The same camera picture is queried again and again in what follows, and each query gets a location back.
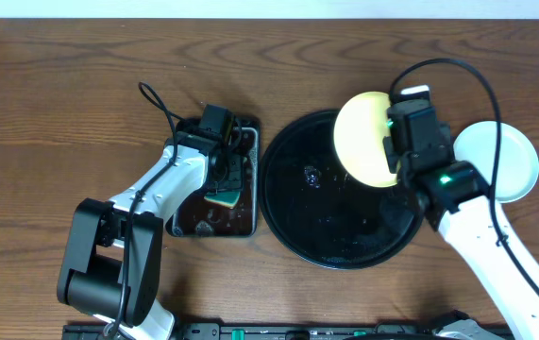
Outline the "green yellow sponge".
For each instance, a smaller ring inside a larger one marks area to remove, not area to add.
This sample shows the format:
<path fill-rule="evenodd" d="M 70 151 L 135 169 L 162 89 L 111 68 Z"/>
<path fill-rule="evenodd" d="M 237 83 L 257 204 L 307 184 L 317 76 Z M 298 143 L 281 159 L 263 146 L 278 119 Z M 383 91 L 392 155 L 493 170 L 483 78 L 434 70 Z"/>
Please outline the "green yellow sponge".
<path fill-rule="evenodd" d="M 204 195 L 204 199 L 209 203 L 216 204 L 228 209 L 233 209 L 239 199 L 241 193 L 239 191 L 228 191 L 219 193 L 207 193 Z"/>

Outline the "yellow plate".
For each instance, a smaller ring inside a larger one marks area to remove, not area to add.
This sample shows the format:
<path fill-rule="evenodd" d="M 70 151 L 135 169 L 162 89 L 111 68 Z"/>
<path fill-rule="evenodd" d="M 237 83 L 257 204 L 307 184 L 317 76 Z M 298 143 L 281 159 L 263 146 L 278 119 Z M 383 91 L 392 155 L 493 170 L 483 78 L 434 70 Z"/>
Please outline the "yellow plate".
<path fill-rule="evenodd" d="M 383 145 L 390 136 L 387 125 L 389 96 L 382 92 L 360 93 L 349 99 L 337 114 L 333 142 L 337 158 L 356 181 L 373 187 L 395 186 Z"/>

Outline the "pale green plate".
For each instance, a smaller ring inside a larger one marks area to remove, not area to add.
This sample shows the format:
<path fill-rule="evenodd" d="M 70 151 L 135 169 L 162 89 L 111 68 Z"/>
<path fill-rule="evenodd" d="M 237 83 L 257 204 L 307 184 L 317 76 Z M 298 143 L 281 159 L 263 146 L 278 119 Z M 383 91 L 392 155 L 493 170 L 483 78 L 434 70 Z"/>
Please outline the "pale green plate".
<path fill-rule="evenodd" d="M 458 161 L 472 163 L 491 183 L 495 160 L 497 123 L 483 121 L 465 128 L 454 141 Z M 530 140 L 518 129 L 501 124 L 496 200 L 515 202 L 527 195 L 539 177 L 539 159 Z"/>

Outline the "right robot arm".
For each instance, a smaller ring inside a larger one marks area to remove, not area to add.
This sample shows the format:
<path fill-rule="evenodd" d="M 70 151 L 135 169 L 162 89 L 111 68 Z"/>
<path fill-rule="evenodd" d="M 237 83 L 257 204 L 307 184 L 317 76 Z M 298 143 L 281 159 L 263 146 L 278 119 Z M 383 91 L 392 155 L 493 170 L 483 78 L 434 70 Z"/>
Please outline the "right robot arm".
<path fill-rule="evenodd" d="M 431 227 L 464 259 L 517 339 L 539 339 L 539 264 L 490 196 L 492 184 L 454 157 L 448 124 L 427 99 L 391 105 L 383 144 L 391 170 Z"/>

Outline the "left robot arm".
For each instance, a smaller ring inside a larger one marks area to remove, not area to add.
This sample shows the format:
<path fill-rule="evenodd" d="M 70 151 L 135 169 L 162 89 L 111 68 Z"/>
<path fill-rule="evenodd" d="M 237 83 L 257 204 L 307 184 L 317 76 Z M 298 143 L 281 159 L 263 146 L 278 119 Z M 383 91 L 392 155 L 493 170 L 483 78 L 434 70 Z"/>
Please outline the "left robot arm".
<path fill-rule="evenodd" d="M 228 145 L 180 133 L 136 183 L 73 216 L 57 295 L 105 322 L 101 339 L 168 339 L 174 315 L 157 299 L 162 237 L 247 237 L 257 227 L 259 133 Z"/>

